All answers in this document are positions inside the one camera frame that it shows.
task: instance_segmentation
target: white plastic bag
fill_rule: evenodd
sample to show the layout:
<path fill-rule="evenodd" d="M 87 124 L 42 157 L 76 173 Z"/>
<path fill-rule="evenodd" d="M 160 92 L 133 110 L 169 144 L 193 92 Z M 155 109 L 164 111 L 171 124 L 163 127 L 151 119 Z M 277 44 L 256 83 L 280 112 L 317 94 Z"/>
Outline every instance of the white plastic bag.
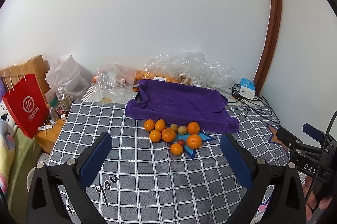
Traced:
<path fill-rule="evenodd" d="M 90 87 L 87 79 L 80 75 L 80 68 L 71 55 L 58 59 L 48 71 L 45 80 L 55 92 L 64 86 L 73 100 L 80 100 Z"/>

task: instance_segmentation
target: wooden door frame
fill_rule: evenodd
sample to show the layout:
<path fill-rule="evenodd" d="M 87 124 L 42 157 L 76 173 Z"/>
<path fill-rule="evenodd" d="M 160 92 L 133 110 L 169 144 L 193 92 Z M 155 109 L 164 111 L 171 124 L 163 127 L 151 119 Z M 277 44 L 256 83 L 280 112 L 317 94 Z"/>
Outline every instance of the wooden door frame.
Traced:
<path fill-rule="evenodd" d="M 270 16 L 265 46 L 263 48 L 260 63 L 254 77 L 256 93 L 260 93 L 262 89 L 274 56 L 278 33 L 280 29 L 281 16 L 282 0 L 271 0 Z"/>

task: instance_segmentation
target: checkered tablecloth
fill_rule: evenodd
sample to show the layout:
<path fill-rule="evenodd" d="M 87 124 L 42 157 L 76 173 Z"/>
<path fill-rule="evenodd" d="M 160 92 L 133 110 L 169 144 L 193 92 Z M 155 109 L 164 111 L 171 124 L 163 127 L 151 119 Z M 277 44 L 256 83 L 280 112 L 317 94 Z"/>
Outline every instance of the checkered tablecloth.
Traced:
<path fill-rule="evenodd" d="M 266 111 L 264 106 L 255 106 Z M 203 143 L 194 160 L 174 156 L 169 145 L 153 143 L 143 120 L 124 114 L 125 104 L 74 102 L 48 160 L 49 165 L 77 157 L 102 133 L 112 137 L 112 149 L 93 185 L 85 189 L 109 224 L 115 223 L 224 223 L 246 193 L 220 150 L 221 135 Z M 253 156 L 284 165 L 288 157 L 280 145 L 268 143 L 266 121 L 240 105 L 227 105 L 240 121 L 233 134 Z M 80 223 L 64 187 L 61 196 L 74 223 Z M 272 193 L 270 186 L 262 203 Z"/>

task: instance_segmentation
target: green blanket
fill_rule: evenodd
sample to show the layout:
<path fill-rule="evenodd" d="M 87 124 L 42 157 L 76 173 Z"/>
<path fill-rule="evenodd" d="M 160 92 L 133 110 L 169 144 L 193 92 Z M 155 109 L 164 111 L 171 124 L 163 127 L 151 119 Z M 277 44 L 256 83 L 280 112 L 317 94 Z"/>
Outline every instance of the green blanket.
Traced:
<path fill-rule="evenodd" d="M 14 130 L 15 158 L 9 173 L 7 204 L 11 215 L 18 224 L 26 223 L 28 172 L 36 166 L 41 147 L 35 139 L 26 137 L 18 128 Z"/>

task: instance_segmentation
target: blue star pattern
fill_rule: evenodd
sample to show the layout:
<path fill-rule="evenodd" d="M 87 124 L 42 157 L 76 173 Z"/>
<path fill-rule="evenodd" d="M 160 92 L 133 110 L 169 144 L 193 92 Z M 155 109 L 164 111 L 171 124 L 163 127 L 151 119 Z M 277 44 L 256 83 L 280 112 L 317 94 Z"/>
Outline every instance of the blue star pattern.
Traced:
<path fill-rule="evenodd" d="M 191 134 L 187 133 L 186 135 L 180 135 L 180 134 L 177 134 L 176 135 L 176 138 L 174 140 L 174 143 L 177 142 L 178 139 L 183 139 L 186 143 L 186 140 L 187 138 L 190 136 Z M 211 141 L 211 140 L 214 140 L 214 138 L 212 138 L 211 136 L 207 135 L 204 131 L 201 131 L 198 136 L 201 137 L 203 143 L 206 142 L 206 141 Z M 191 149 L 190 147 L 187 146 L 187 144 L 185 144 L 183 146 L 184 148 L 184 151 L 186 152 L 186 154 L 188 154 L 188 156 L 194 160 L 194 157 L 195 157 L 195 152 L 196 152 L 196 149 Z"/>

